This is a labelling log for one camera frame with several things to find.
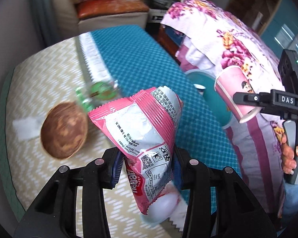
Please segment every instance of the teal bowl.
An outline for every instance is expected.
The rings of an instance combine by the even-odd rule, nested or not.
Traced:
[[[187,71],[186,76],[193,84],[199,84],[205,87],[203,93],[204,100],[220,125],[222,127],[227,125],[232,118],[232,112],[228,111],[224,100],[214,90],[215,77],[198,69]]]

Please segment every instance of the floral blanket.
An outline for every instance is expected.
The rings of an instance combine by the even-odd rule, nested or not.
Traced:
[[[216,77],[226,67],[238,65],[256,93],[284,90],[274,53],[252,29],[212,2],[174,3],[161,24],[186,35],[176,53],[183,71],[200,69]],[[268,213],[279,211],[283,197],[281,123],[276,116],[258,114],[244,124],[233,117],[223,127],[243,180]]]

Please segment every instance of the human hand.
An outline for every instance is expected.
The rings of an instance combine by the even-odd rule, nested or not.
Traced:
[[[298,146],[296,147],[296,154],[298,156]],[[282,136],[282,169],[286,174],[294,174],[293,169],[296,168],[297,164],[294,160],[295,153],[291,147],[287,145],[286,134]]]

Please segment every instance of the qr code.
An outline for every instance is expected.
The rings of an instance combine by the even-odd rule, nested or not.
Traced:
[[[142,161],[142,170],[145,170],[145,169],[153,166],[151,159],[147,155],[144,155],[141,158],[141,161]]]

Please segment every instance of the pink snack bag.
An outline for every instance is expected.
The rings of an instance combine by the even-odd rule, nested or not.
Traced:
[[[167,86],[141,90],[88,113],[92,122],[125,154],[130,187],[147,214],[171,179],[174,138],[183,103]]]

